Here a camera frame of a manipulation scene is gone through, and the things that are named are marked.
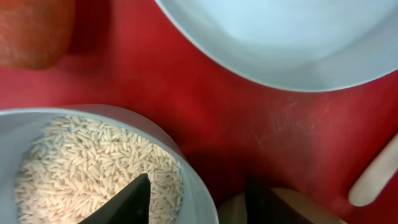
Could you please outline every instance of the bowl of rice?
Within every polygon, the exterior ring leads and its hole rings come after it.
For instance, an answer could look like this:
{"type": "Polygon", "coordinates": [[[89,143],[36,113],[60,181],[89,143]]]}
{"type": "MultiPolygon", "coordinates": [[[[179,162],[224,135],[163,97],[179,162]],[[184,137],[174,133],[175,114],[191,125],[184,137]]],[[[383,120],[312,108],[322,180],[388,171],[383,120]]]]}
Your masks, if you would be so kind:
{"type": "Polygon", "coordinates": [[[79,223],[142,173],[150,224],[218,223],[203,181],[147,118],[109,105],[0,111],[2,223],[79,223]]]}

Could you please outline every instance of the light blue bowl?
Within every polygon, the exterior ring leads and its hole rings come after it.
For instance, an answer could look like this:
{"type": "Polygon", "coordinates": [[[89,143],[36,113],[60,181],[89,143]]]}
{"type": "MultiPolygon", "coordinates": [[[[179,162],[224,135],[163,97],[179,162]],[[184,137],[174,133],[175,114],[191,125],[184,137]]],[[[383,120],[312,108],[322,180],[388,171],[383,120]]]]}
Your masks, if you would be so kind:
{"type": "Polygon", "coordinates": [[[254,82],[329,91],[398,68],[396,0],[155,0],[203,53],[254,82]]]}
{"type": "Polygon", "coordinates": [[[75,114],[134,131],[168,151],[182,168],[184,196],[176,224],[218,224],[213,199],[198,174],[184,160],[171,137],[149,119],[109,105],[75,105],[65,108],[25,108],[0,111],[0,220],[18,224],[14,203],[14,176],[23,153],[41,137],[41,128],[52,118],[75,114]]]}

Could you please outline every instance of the red surface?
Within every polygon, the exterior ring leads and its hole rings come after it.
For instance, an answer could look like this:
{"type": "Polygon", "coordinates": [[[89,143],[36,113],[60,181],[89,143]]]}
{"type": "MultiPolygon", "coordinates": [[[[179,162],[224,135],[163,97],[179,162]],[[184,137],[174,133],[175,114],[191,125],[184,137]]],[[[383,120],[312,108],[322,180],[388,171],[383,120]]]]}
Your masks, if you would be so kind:
{"type": "Polygon", "coordinates": [[[0,68],[0,108],[106,103],[150,118],[180,146],[216,203],[248,175],[308,195],[349,223],[397,223],[398,176],[371,205],[346,195],[398,127],[398,75],[292,93],[223,69],[155,2],[77,4],[70,53],[44,72],[0,68]]]}

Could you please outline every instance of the white rice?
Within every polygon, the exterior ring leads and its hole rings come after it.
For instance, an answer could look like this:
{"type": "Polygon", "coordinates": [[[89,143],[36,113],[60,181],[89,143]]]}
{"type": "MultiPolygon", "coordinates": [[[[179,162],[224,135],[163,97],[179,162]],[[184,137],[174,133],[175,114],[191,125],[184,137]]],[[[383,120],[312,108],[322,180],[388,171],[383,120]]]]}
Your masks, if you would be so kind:
{"type": "Polygon", "coordinates": [[[78,223],[141,173],[151,182],[149,223],[175,223],[183,197],[180,163],[136,133],[68,115],[43,128],[16,176],[22,224],[78,223]]]}

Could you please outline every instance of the black plastic piece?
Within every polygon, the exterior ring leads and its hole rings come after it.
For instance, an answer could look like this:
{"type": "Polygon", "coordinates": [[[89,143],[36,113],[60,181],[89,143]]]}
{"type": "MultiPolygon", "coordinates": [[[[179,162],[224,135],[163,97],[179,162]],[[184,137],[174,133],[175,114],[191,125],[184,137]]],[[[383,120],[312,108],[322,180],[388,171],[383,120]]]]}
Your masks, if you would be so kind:
{"type": "Polygon", "coordinates": [[[148,224],[150,181],[141,174],[79,224],[148,224]]]}
{"type": "Polygon", "coordinates": [[[245,201],[248,224],[313,224],[254,179],[248,181],[245,201]]]}

